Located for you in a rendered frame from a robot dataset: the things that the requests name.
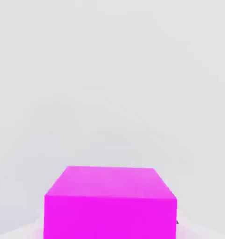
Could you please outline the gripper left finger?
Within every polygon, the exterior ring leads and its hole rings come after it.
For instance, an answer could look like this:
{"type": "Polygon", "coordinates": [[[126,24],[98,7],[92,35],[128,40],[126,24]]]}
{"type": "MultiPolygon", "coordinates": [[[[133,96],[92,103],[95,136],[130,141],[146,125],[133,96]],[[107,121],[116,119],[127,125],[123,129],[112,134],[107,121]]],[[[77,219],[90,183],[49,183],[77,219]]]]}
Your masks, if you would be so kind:
{"type": "Polygon", "coordinates": [[[44,216],[26,226],[18,228],[6,234],[6,239],[43,239],[44,216]]]}

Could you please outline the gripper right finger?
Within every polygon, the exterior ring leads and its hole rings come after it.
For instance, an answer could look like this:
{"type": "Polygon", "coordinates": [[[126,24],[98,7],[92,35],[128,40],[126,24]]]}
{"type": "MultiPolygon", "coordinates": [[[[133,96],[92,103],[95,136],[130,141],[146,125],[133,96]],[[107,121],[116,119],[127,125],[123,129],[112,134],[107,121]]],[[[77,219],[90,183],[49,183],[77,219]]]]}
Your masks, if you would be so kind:
{"type": "Polygon", "coordinates": [[[176,239],[219,239],[219,234],[192,224],[184,213],[177,210],[176,239]]]}

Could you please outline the small magenta cube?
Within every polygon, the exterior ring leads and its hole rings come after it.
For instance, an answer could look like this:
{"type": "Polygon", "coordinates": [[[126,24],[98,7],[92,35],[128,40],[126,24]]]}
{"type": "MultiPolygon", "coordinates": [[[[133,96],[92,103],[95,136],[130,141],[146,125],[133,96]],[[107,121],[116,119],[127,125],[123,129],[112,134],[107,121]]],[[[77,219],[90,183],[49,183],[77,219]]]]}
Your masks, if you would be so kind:
{"type": "Polygon", "coordinates": [[[176,224],[153,168],[69,166],[44,196],[43,239],[176,239],[176,224]]]}

